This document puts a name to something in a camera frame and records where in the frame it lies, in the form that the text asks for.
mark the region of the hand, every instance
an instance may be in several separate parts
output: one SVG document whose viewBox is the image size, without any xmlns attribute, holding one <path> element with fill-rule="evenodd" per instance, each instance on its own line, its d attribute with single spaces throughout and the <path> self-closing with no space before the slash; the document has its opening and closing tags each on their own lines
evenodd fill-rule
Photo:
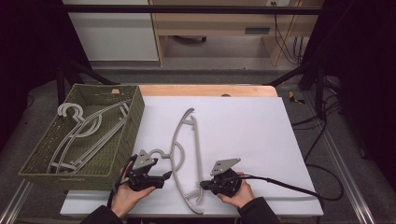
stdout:
<svg viewBox="0 0 396 224">
<path fill-rule="evenodd" d="M 117 215 L 117 217 L 123 218 L 126 214 L 129 213 L 129 211 L 131 211 L 134 208 L 134 206 L 141 199 L 149 196 L 150 193 L 154 190 L 155 190 L 154 187 L 150 187 L 140 191 L 134 191 L 130 189 L 128 185 L 125 183 L 119 186 L 117 193 L 114 195 L 113 204 L 111 205 L 111 210 Z"/>
<path fill-rule="evenodd" d="M 236 172 L 236 173 L 238 175 L 244 174 L 242 172 Z M 217 196 L 221 199 L 222 202 L 229 203 L 234 207 L 236 207 L 237 209 L 243 207 L 245 204 L 256 198 L 253 194 L 253 190 L 251 190 L 250 185 L 244 179 L 242 180 L 241 188 L 232 198 L 220 193 Z"/>
</svg>

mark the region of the person's left hand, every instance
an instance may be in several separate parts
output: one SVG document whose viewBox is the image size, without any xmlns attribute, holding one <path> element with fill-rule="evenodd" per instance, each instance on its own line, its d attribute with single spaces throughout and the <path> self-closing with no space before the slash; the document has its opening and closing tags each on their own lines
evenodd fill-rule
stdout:
<svg viewBox="0 0 396 224">
<path fill-rule="evenodd" d="M 119 186 L 117 193 L 114 195 L 111 210 L 117 215 L 117 217 L 122 218 L 128 214 L 141 199 L 150 195 L 154 190 L 155 187 L 150 187 L 140 191 L 134 191 L 125 183 Z"/>
</svg>

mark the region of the green plastic basket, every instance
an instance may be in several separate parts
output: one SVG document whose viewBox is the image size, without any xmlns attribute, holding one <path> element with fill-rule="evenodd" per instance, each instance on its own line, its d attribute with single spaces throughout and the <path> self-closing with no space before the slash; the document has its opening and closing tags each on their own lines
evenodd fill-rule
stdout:
<svg viewBox="0 0 396 224">
<path fill-rule="evenodd" d="M 22 166 L 19 175 L 46 189 L 110 190 L 120 169 L 132 155 L 145 104 L 138 86 L 80 85 L 73 86 L 66 103 L 83 108 L 83 118 L 115 103 L 131 100 L 125 124 L 76 174 L 47 174 L 50 159 L 57 146 L 76 126 L 72 114 L 56 116 L 34 151 Z M 103 114 L 100 128 L 90 136 L 76 138 L 64 162 L 74 161 L 120 121 L 120 110 L 113 108 Z"/>
</svg>

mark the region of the person's right hand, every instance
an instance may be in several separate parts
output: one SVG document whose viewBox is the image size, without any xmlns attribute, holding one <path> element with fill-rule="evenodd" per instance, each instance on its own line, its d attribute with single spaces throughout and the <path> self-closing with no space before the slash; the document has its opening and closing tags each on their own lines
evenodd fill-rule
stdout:
<svg viewBox="0 0 396 224">
<path fill-rule="evenodd" d="M 241 172 L 236 172 L 238 175 L 243 175 L 244 173 Z M 225 196 L 223 194 L 218 194 L 217 195 L 222 202 L 224 203 L 229 203 L 233 205 L 236 208 L 241 208 L 251 200 L 255 199 L 255 196 L 253 194 L 253 190 L 251 190 L 250 185 L 246 180 L 242 180 L 241 188 L 239 191 L 232 197 Z"/>
</svg>

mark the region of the person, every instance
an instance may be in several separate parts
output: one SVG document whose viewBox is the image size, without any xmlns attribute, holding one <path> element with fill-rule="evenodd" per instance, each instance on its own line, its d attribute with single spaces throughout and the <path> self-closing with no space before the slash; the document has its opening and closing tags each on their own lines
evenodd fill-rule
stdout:
<svg viewBox="0 0 396 224">
<path fill-rule="evenodd" d="M 85 219 L 81 224 L 122 224 L 122 218 L 125 217 L 137 203 L 150 195 L 154 187 L 133 191 L 127 184 L 119 186 L 117 193 L 114 195 L 111 209 L 101 205 Z M 276 214 L 270 208 L 263 197 L 256 198 L 253 190 L 246 180 L 242 180 L 241 188 L 233 197 L 227 197 L 222 194 L 217 195 L 222 202 L 234 206 L 241 218 L 246 224 L 276 224 L 280 223 Z"/>
</svg>

